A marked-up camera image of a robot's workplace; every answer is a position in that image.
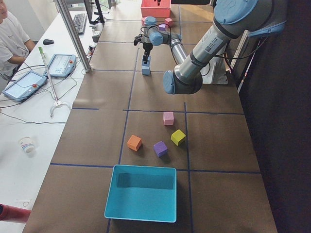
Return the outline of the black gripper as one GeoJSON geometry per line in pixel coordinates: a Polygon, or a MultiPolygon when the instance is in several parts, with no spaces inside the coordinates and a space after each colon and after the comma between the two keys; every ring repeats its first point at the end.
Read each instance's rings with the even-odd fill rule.
{"type": "Polygon", "coordinates": [[[144,55],[143,55],[143,63],[149,65],[150,64],[150,52],[153,49],[153,44],[151,43],[143,43],[144,55]]]}

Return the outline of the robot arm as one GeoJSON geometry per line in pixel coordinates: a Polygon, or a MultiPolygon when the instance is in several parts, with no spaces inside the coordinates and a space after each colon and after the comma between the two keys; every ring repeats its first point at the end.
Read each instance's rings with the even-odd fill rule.
{"type": "Polygon", "coordinates": [[[190,54],[186,54],[181,36],[162,32],[154,17],[145,19],[143,33],[134,39],[134,45],[143,44],[143,61],[147,62],[154,46],[166,44],[177,63],[174,70],[166,71],[163,87],[168,94],[194,94],[200,90],[201,70],[230,40],[244,31],[250,37],[267,37],[282,32],[287,18],[286,0],[218,0],[214,8],[213,25],[203,35],[190,54]]]}

